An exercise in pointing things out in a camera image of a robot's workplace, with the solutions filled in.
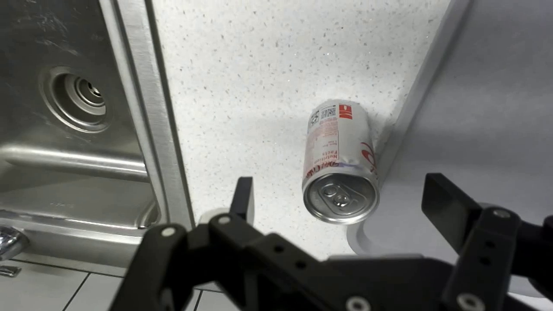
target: white countertop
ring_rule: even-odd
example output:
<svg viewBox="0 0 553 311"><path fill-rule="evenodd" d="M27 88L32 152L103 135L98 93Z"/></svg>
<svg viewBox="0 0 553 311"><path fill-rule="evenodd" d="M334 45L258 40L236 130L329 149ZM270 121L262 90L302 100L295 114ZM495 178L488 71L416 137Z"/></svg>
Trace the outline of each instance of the white countertop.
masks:
<svg viewBox="0 0 553 311"><path fill-rule="evenodd" d="M350 254L345 228L302 204L307 116L328 99L360 102L381 150L447 4L155 2L194 219L253 176L258 230L315 258Z"/></svg>

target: can lid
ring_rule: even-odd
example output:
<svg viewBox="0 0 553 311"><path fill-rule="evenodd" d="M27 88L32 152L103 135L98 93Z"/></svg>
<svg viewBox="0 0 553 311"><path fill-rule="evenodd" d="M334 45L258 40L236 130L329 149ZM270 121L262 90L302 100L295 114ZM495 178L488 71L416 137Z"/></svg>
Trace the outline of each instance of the can lid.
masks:
<svg viewBox="0 0 553 311"><path fill-rule="evenodd" d="M322 221L350 225L364 219L376 206L376 190L362 176L326 175L305 188L303 204Z"/></svg>

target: aluminum can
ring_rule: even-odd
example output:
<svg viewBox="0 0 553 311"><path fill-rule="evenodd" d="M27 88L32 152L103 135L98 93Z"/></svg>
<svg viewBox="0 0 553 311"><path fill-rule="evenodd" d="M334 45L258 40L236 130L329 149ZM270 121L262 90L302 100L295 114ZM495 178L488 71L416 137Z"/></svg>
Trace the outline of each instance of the aluminum can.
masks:
<svg viewBox="0 0 553 311"><path fill-rule="evenodd" d="M378 180L366 111L347 100L328 100L307 124L303 204L328 223L364 219L378 204Z"/></svg>

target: stainless steel sink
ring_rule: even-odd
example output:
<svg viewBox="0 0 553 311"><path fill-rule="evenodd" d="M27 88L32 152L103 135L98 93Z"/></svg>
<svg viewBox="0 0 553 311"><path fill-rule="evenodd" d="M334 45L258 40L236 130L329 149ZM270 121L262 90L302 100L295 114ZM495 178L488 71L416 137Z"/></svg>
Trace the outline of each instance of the stainless steel sink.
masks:
<svg viewBox="0 0 553 311"><path fill-rule="evenodd" d="M20 261L124 268L191 226L151 4L0 2L0 226Z"/></svg>

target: sink drain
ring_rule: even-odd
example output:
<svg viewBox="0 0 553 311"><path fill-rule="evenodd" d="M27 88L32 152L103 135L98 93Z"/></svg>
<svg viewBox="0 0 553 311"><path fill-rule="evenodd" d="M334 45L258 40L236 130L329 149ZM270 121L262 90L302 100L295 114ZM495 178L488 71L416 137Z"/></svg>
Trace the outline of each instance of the sink drain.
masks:
<svg viewBox="0 0 553 311"><path fill-rule="evenodd" d="M72 130L99 133L106 128L106 107L99 88L75 74L58 74L48 90L53 116Z"/></svg>

